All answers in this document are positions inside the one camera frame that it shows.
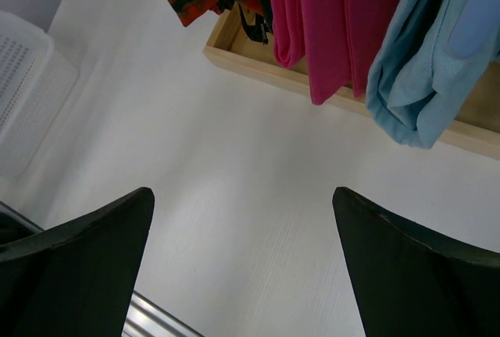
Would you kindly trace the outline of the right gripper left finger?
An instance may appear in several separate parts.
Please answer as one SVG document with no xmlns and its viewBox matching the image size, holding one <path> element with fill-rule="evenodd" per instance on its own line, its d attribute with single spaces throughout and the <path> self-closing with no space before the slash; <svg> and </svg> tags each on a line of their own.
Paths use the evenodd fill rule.
<svg viewBox="0 0 500 337">
<path fill-rule="evenodd" d="M 155 196 L 139 188 L 47 230 L 1 206 L 1 334 L 119 336 Z"/>
</svg>

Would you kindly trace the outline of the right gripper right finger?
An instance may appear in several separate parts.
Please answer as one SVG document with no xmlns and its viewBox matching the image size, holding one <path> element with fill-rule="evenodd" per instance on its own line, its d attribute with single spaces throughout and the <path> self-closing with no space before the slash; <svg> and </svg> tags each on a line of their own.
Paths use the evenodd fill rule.
<svg viewBox="0 0 500 337">
<path fill-rule="evenodd" d="M 333 209 L 368 336 L 497 336 L 499 255 L 338 187 Z"/>
</svg>

